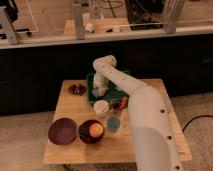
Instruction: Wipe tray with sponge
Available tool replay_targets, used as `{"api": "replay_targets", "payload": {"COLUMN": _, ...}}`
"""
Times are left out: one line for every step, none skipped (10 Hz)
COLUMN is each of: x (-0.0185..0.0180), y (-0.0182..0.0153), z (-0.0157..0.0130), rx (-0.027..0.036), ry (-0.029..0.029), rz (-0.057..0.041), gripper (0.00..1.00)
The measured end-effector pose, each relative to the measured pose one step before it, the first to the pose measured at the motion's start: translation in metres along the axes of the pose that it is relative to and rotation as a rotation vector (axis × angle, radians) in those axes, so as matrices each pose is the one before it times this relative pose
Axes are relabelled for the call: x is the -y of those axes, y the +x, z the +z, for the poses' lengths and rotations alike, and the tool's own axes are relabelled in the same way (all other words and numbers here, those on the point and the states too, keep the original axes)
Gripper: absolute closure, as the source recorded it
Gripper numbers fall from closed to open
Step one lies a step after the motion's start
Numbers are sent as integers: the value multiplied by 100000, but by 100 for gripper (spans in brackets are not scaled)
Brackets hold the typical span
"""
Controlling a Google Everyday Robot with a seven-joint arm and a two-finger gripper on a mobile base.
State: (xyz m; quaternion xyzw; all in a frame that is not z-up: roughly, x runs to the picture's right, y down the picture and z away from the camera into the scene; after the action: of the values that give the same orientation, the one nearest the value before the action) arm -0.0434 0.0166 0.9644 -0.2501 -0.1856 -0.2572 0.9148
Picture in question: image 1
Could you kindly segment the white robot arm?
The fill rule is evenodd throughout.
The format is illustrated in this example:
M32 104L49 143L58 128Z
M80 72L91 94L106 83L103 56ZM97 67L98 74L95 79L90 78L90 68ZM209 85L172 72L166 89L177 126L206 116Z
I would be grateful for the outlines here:
M93 84L103 87L110 80L129 95L128 115L137 171L184 171L167 104L153 86L116 69L112 55L93 62Z

